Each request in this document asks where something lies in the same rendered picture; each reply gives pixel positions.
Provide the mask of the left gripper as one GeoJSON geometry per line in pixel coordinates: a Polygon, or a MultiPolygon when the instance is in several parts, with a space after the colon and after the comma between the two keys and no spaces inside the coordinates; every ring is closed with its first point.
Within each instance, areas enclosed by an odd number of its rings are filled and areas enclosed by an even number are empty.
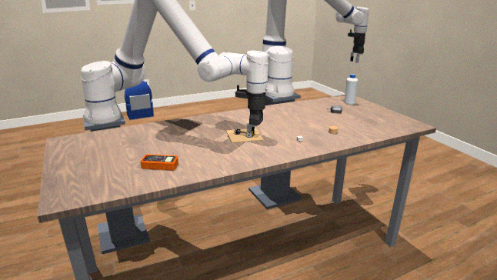
{"type": "Polygon", "coordinates": [[[348,33],[349,37],[354,38],[354,46],[350,57],[350,62],[353,62],[353,55],[357,53],[355,63],[359,63],[359,55],[364,53],[364,44],[365,44],[365,32],[367,32],[367,27],[356,27],[354,26],[354,32],[350,29],[350,33],[348,33]]]}

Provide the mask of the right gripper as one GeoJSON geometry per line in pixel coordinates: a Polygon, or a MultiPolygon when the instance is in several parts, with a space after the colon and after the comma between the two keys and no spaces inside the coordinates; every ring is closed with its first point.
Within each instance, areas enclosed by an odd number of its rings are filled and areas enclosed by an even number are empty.
{"type": "Polygon", "coordinates": [[[265,93],[269,90],[267,88],[267,83],[264,85],[251,85],[247,83],[246,89],[239,89],[237,85],[237,91],[235,92],[235,97],[237,98],[247,98],[248,99],[248,109],[250,110],[249,123],[247,122],[247,137],[252,137],[255,134],[255,126],[260,125],[263,121],[263,109],[265,109],[265,93]]]}

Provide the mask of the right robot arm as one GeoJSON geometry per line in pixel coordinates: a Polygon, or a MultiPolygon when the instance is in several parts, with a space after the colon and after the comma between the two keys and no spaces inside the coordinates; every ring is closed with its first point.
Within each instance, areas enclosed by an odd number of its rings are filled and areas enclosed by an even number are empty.
{"type": "Polygon", "coordinates": [[[85,122],[105,124],[122,117],[115,92],[143,82],[143,53],[157,12],[195,60],[198,74],[204,81],[213,82],[237,74],[246,75],[247,83],[251,85],[267,83],[267,53],[248,51],[247,55],[229,52],[217,55],[176,0],[134,0],[121,48],[116,51],[112,64],[93,62],[81,69],[85,122]]]}

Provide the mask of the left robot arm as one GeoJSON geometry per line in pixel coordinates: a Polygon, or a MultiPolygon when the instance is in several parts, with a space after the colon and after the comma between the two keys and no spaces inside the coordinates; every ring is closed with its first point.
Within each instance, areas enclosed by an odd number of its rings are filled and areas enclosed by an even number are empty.
{"type": "MultiPolygon", "coordinates": [[[[356,27],[367,27],[368,8],[356,7],[355,9],[346,0],[325,1],[337,11],[335,15],[337,22],[348,22],[356,27]]],[[[294,95],[292,86],[293,51],[286,48],[284,36],[286,2],[287,0],[268,0],[266,35],[263,38],[261,52],[268,54],[267,88],[269,90],[265,94],[272,97],[294,95]]]]}

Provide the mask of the tan cylinder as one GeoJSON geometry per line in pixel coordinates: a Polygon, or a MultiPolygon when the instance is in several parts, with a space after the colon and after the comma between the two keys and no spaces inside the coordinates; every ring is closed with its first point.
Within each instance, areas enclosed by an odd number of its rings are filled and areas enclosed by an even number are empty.
{"type": "Polygon", "coordinates": [[[330,134],[337,134],[338,133],[338,128],[335,126],[330,126],[329,127],[329,133],[330,134]]]}

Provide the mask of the tan flat mat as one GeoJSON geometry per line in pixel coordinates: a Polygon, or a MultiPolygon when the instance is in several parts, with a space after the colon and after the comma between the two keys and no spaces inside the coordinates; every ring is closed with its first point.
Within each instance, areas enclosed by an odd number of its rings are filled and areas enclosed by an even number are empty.
{"type": "Polygon", "coordinates": [[[240,129],[240,134],[236,135],[235,130],[226,130],[232,143],[236,142],[253,142],[253,141],[263,141],[262,136],[259,134],[255,128],[255,134],[253,136],[247,137],[247,129],[240,129]]]}

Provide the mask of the orange digital multimeter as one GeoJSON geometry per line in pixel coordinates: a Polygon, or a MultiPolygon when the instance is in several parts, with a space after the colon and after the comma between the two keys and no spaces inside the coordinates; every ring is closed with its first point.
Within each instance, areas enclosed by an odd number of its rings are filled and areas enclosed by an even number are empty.
{"type": "Polygon", "coordinates": [[[145,155],[141,160],[143,169],[175,170],[177,165],[176,155],[145,155]]]}

